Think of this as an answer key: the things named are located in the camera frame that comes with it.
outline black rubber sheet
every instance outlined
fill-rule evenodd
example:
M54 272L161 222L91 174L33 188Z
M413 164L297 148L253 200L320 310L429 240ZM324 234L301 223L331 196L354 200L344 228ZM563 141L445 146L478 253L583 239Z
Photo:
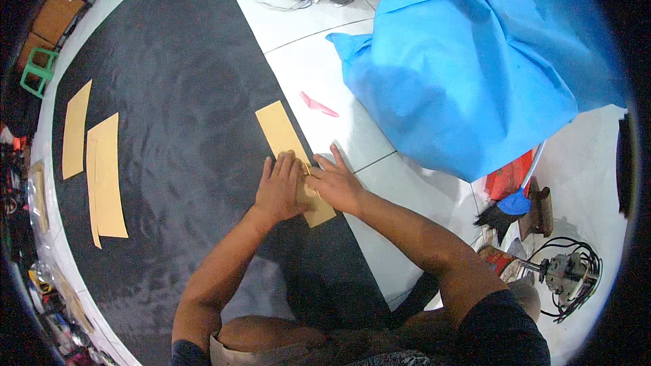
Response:
M103 249L93 245L86 173L63 181L61 171L66 105L90 79L86 131L119 112L129 234L101 237ZM90 294L142 364L169 361L187 280L253 204L272 154L255 111L277 100L311 155L235 0L125 0L61 79L52 153L64 230ZM291 313L322 328L380 327L389 315L340 212L313 229L302 216L280 224L255 262L231 318L273 314L272 301L285 291ZM269 263L280 279L265 273Z

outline black cable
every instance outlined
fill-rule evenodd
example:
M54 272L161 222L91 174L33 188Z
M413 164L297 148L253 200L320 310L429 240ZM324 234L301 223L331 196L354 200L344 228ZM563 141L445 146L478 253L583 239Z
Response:
M569 244L552 243L558 240L567 240L571 243ZM582 264L586 266L587 271L589 273L596 274L597 281L594 284L583 283L576 297L574 297L574 299L566 307L561 305L560 302L557 303L555 294L553 292L551 293L551 301L554 304L554 306L557 308L558 314L552 314L542 310L540 311L540 313L548 315L549 317L553 317L554 318L553 321L557 322L558 324L563 322L568 316L574 313L574 311L579 309L588 300L588 298L592 296L592 294L594 293L594 291L596 290L596 288L598 287L601 281L601 266L603 264L602 260L599 258L599 256L597 256L597 254L594 252L592 247L586 242L580 242L572 238L560 236L546 241L540 248L538 248L535 252L533 252L531 256L525 261L525 263L531 263L531 259L533 259L533 256L535 256L542 249L545 248L550 248L550 247L571 248L573 246L576 247L572 250L571 254L575 253L579 249L585 249L587 251L587 253L584 251L581 252L580 260Z

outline metal machine part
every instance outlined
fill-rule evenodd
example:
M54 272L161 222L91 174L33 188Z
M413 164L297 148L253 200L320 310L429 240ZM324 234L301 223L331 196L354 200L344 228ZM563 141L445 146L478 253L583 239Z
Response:
M552 244L554 240L569 240L573 243L563 246ZM558 314L542 313L555 317L555 322L562 322L592 296L599 284L601 275L601 259L585 242L558 237L548 240L536 253L545 247L574 247L570 254L557 254L552 259L542 259L540 264L521 260L524 268L538 273L538 281L545 282L552 292L552 302L558 309Z

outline pink scrap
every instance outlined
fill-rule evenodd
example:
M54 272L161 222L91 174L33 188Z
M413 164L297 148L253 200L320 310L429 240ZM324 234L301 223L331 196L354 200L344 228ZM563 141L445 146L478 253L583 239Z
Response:
M319 103L319 102L316 102L316 101L313 100L313 99L310 99L310 97L307 96L307 95L305 94L305 92L300 91L300 92L299 92L299 95L301 95L301 98L303 98L303 101L305 102L305 104L307 105L308 108L310 108L310 109L314 109L314 110L320 110L321 113L324 113L324 114L326 114L326 115L332 116L332 117L334 117L334 118L338 118L338 117L339 117L339 114L338 114L336 111L334 111L334 110L328 108L327 106L322 105L322 104Z

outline cardboard strip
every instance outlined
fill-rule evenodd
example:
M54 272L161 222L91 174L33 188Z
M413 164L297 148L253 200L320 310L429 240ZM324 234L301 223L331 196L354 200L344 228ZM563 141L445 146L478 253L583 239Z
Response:
M280 101L256 111L255 115L276 157L282 151L294 150L298 159L301 159L306 165L309 163L310 160L305 154L303 145L298 140L298 136L289 122L287 113L285 113ZM305 184L299 187L296 200L300 203L309 202L315 207L314 211L303 214L310 227L315 227L335 217L335 210L321 199L315 191L307 188Z
M96 229L99 236L128 238L120 200L118 123L119 117L115 114L88 131L88 202L93 234Z
M88 140L88 148L86 149L86 181L88 182L88 211L91 214L91 232L93 232L93 243L98 248L102 248L100 243L100 233L97 230L97 208L95 205L95 157L97 155L97 142Z
M68 101L66 123L63 128L63 156L61 170L63 179L68 179L83 171L83 135L86 130L86 110L91 95L93 80L88 81L75 96Z

